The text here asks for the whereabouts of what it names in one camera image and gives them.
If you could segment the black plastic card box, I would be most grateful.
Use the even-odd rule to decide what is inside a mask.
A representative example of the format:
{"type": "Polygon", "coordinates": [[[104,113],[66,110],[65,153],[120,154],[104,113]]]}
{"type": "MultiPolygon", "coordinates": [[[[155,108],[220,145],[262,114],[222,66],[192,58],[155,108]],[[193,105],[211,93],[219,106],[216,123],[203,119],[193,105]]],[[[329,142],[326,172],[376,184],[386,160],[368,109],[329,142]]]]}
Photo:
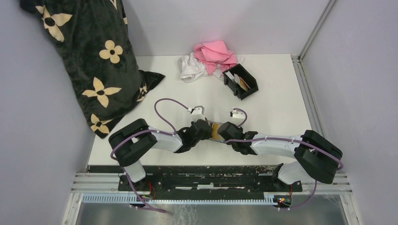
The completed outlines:
{"type": "Polygon", "coordinates": [[[224,84],[240,100],[246,99],[259,90],[256,79],[241,64],[224,71],[223,76],[224,84]]]}

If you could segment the grey leather card holder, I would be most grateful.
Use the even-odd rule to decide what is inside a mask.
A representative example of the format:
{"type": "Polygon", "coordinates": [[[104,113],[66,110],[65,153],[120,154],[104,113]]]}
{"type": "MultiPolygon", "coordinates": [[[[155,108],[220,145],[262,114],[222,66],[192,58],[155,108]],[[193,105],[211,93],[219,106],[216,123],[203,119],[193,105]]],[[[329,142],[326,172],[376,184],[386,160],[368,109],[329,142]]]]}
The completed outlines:
{"type": "Polygon", "coordinates": [[[218,134],[218,129],[223,125],[223,123],[210,120],[207,120],[207,123],[211,127],[211,137],[209,138],[209,140],[224,143],[225,139],[220,134],[218,134]]]}

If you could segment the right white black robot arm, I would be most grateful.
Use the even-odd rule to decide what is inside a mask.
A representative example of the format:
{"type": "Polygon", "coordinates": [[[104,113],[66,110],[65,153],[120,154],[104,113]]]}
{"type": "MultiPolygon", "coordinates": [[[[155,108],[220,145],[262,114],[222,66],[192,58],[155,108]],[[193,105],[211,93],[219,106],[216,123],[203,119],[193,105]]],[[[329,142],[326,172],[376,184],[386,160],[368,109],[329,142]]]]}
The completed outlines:
{"type": "Polygon", "coordinates": [[[226,122],[217,133],[234,151],[243,155],[275,155],[295,159],[294,162],[280,164],[273,172],[271,186],[276,191],[284,191],[294,182],[307,179],[331,184],[337,171],[344,167],[342,151],[313,130],[296,136],[275,136],[256,131],[245,133],[241,127],[226,122]]]}

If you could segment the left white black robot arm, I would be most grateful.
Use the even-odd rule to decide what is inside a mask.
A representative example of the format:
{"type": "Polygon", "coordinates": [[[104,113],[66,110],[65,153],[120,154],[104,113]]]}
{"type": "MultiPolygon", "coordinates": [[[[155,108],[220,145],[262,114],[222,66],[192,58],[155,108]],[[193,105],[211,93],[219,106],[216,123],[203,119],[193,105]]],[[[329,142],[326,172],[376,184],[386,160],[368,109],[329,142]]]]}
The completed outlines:
{"type": "Polygon", "coordinates": [[[108,142],[112,148],[111,158],[124,170],[130,185],[135,190],[143,190],[148,184],[146,172],[140,159],[150,149],[168,150],[172,153],[185,153],[199,141],[212,137],[212,128],[206,120],[199,119],[184,127],[176,134],[155,129],[144,119],[138,119],[112,134],[108,142]]]}

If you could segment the gold card in box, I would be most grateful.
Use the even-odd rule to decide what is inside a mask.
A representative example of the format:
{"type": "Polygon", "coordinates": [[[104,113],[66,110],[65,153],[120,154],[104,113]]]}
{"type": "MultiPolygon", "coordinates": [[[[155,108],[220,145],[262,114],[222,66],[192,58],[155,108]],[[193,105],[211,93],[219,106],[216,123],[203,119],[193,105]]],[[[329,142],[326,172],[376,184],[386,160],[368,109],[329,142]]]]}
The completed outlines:
{"type": "Polygon", "coordinates": [[[238,84],[244,91],[248,91],[250,89],[250,87],[247,85],[247,83],[241,77],[239,77],[238,84]]]}

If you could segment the white cards in box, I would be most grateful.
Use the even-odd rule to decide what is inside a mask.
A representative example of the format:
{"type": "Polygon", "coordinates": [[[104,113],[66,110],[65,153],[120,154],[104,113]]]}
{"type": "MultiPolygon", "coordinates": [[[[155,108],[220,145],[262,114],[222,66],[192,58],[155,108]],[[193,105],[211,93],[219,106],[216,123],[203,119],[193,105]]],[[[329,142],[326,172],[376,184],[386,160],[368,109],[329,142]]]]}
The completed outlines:
{"type": "Polygon", "coordinates": [[[240,85],[240,77],[237,74],[234,74],[230,71],[225,72],[225,75],[227,77],[227,80],[229,80],[230,83],[234,83],[234,85],[239,86],[240,85]]]}

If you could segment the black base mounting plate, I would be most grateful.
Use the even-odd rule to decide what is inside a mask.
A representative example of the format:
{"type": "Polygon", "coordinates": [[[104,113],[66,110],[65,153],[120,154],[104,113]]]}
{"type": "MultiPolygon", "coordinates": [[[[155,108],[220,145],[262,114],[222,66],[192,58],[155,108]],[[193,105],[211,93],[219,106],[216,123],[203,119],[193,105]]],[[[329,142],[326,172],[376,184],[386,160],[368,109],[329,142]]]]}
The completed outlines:
{"type": "Polygon", "coordinates": [[[144,166],[134,183],[155,200],[261,200],[265,192],[302,192],[299,181],[286,185],[273,178],[274,165],[144,166]]]}

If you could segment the white cloth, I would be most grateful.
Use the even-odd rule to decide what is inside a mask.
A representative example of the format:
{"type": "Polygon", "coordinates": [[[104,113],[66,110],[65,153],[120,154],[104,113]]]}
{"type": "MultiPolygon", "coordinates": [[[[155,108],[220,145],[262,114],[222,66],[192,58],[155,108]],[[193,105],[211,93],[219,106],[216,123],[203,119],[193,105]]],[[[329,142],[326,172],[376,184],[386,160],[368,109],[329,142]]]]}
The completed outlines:
{"type": "Polygon", "coordinates": [[[223,79],[223,72],[230,68],[229,64],[221,62],[219,56],[208,56],[202,52],[191,52],[190,55],[178,59],[179,78],[191,83],[204,76],[215,76],[223,79]]]}

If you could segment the pink cloth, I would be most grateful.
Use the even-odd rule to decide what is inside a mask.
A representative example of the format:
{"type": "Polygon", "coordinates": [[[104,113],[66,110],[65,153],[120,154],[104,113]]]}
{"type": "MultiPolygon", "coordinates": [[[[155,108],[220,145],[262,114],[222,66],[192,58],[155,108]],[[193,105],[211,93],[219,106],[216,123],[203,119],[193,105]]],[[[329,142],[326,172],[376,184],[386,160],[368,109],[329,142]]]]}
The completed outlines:
{"type": "Polygon", "coordinates": [[[196,44],[194,47],[194,58],[205,64],[206,71],[212,75],[220,66],[222,72],[238,64],[235,53],[228,50],[226,44],[221,40],[196,44]]]}

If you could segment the black floral blanket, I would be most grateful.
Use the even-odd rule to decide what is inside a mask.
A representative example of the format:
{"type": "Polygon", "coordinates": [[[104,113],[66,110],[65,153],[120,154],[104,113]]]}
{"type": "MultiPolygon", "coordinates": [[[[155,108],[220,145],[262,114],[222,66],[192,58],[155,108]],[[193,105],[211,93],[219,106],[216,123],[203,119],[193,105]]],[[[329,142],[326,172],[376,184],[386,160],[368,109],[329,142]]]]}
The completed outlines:
{"type": "Polygon", "coordinates": [[[43,24],[92,132],[103,139],[163,74],[138,66],[121,0],[22,0],[43,24]]]}

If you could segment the corner aluminium post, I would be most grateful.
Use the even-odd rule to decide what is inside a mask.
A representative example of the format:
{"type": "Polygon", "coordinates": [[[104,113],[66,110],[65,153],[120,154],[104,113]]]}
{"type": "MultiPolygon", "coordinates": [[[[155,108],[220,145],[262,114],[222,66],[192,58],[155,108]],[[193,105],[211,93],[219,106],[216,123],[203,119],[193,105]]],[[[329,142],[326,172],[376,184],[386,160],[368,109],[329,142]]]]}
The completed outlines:
{"type": "Polygon", "coordinates": [[[293,63],[293,67],[296,73],[296,77],[304,100],[311,128],[320,135],[322,135],[323,137],[326,137],[326,134],[321,121],[317,103],[315,101],[315,97],[312,92],[309,77],[306,74],[304,59],[308,55],[310,48],[312,47],[318,35],[320,34],[326,20],[328,19],[329,15],[331,14],[332,10],[334,9],[337,3],[338,3],[337,0],[329,0],[327,2],[323,12],[321,13],[314,28],[312,29],[302,50],[299,52],[298,55],[291,56],[291,61],[293,63]]]}

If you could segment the aluminium rail frame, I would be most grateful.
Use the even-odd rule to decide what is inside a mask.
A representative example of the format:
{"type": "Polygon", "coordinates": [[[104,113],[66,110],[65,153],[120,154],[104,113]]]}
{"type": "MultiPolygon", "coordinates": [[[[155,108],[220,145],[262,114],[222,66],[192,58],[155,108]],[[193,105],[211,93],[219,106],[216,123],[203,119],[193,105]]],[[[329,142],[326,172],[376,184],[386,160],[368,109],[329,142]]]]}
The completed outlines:
{"type": "Polygon", "coordinates": [[[304,195],[310,203],[316,196],[338,196],[348,224],[358,224],[352,203],[352,189],[345,174],[331,184],[299,180],[275,187],[269,173],[150,173],[133,191],[123,173],[77,173],[62,224],[74,225],[82,203],[139,205],[272,205],[283,199],[304,195]]]}

